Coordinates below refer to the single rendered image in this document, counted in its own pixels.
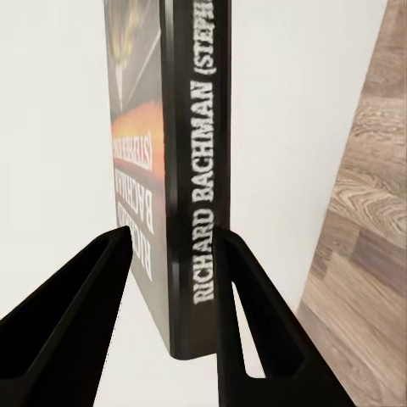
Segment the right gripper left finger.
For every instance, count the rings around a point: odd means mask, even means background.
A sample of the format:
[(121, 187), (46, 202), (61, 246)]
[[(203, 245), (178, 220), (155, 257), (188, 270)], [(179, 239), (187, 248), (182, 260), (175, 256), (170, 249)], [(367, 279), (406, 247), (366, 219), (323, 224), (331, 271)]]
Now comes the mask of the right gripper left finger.
[(0, 320), (0, 407), (93, 407), (132, 253), (99, 235)]

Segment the hardback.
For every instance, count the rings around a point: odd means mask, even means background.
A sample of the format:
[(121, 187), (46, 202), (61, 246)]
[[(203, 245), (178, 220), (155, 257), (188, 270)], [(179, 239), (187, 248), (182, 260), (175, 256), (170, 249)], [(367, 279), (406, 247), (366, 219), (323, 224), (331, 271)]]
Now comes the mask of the hardback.
[(216, 354), (213, 228), (231, 230), (232, 0), (103, 0), (117, 227), (176, 360)]

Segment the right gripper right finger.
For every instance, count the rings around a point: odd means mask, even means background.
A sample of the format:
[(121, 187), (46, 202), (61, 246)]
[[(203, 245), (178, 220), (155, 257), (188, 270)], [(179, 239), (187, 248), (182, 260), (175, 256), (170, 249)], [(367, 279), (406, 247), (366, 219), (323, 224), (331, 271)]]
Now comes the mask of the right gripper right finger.
[[(214, 226), (219, 407), (355, 407), (246, 242)], [(265, 378), (246, 373), (232, 283)]]

